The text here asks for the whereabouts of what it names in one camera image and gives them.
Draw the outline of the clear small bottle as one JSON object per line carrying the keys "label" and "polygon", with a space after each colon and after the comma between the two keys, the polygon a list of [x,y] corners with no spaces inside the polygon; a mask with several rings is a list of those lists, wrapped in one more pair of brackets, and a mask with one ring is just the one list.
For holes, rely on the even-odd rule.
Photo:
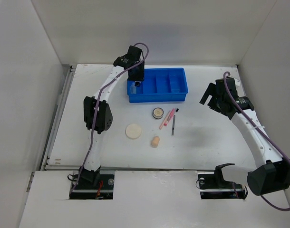
{"label": "clear small bottle", "polygon": [[128,95],[136,95],[138,92],[138,87],[135,84],[131,84],[128,90]]}

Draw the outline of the round powder jar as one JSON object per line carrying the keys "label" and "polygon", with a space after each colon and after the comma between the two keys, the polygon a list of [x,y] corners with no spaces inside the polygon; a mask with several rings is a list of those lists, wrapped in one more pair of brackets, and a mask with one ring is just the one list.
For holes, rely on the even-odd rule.
{"label": "round powder jar", "polygon": [[155,108],[152,112],[152,116],[155,119],[161,119],[163,117],[163,115],[164,115],[164,111],[160,107]]}

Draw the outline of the grey eyeliner pencil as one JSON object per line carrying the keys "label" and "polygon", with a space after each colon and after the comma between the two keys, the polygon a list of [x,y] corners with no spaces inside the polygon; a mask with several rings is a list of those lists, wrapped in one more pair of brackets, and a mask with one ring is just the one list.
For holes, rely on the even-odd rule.
{"label": "grey eyeliner pencil", "polygon": [[176,119],[176,115],[173,116],[173,122],[172,122],[172,132],[171,132],[171,136],[174,136],[174,129],[175,129],[175,119]]}

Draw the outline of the round cream powder puff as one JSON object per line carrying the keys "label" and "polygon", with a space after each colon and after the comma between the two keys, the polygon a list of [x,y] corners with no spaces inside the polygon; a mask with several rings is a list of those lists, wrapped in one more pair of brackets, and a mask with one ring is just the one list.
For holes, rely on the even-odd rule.
{"label": "round cream powder puff", "polygon": [[132,123],[132,124],[129,124],[127,127],[126,127],[126,136],[129,138],[129,139],[137,139],[141,136],[142,134],[142,128],[140,125],[136,124],[136,123]]}

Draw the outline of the pink pencil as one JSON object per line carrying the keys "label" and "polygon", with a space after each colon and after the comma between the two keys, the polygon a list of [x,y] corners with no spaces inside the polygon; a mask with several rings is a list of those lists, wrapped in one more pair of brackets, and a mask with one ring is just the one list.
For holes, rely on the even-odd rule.
{"label": "pink pencil", "polygon": [[167,113],[167,115],[165,116],[164,120],[163,120],[162,123],[160,124],[160,126],[159,126],[159,129],[160,129],[160,130],[163,128],[163,126],[164,126],[165,122],[167,121],[167,119],[168,119],[170,113],[171,113],[171,110]]}

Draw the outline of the beige makeup sponge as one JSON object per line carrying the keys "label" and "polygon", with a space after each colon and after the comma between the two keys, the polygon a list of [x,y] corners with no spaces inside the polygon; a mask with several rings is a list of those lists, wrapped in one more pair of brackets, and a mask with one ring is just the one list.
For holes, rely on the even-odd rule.
{"label": "beige makeup sponge", "polygon": [[160,137],[159,136],[155,136],[152,141],[151,141],[151,146],[153,148],[157,148],[160,142]]}

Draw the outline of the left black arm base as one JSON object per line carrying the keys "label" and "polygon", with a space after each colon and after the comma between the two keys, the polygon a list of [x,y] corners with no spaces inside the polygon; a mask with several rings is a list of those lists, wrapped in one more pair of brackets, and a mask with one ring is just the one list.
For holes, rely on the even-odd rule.
{"label": "left black arm base", "polygon": [[115,171],[101,170],[99,173],[86,172],[78,180],[78,173],[69,174],[71,181],[69,199],[112,200],[114,195]]}

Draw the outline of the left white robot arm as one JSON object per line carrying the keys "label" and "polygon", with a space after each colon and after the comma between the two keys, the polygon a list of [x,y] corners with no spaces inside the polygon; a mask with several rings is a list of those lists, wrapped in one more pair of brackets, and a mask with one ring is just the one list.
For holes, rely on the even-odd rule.
{"label": "left white robot arm", "polygon": [[90,146],[82,166],[78,171],[78,180],[82,180],[88,188],[95,188],[99,184],[100,151],[102,140],[95,142],[95,136],[107,131],[113,122],[113,116],[108,103],[111,92],[120,77],[128,75],[129,81],[140,84],[145,79],[145,59],[149,48],[144,43],[129,46],[125,55],[117,57],[111,73],[92,97],[85,97],[83,101],[83,115],[86,128],[90,131]]}

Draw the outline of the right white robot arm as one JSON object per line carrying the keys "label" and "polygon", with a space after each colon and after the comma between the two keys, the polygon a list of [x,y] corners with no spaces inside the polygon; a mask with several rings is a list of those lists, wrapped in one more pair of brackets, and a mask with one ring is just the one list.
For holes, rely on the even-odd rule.
{"label": "right white robot arm", "polygon": [[236,126],[248,145],[256,168],[234,163],[218,165],[213,182],[225,188],[231,182],[249,187],[257,196],[286,190],[290,186],[290,162],[266,139],[254,106],[246,96],[239,97],[234,78],[217,79],[210,83],[200,100],[209,108],[225,115]]}

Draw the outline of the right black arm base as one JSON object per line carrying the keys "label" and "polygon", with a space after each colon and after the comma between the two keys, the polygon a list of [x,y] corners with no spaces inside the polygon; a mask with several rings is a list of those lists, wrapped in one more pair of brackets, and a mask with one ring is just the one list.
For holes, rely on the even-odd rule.
{"label": "right black arm base", "polygon": [[213,172],[198,173],[196,187],[202,200],[245,200],[248,196],[245,186],[230,181],[219,183]]}

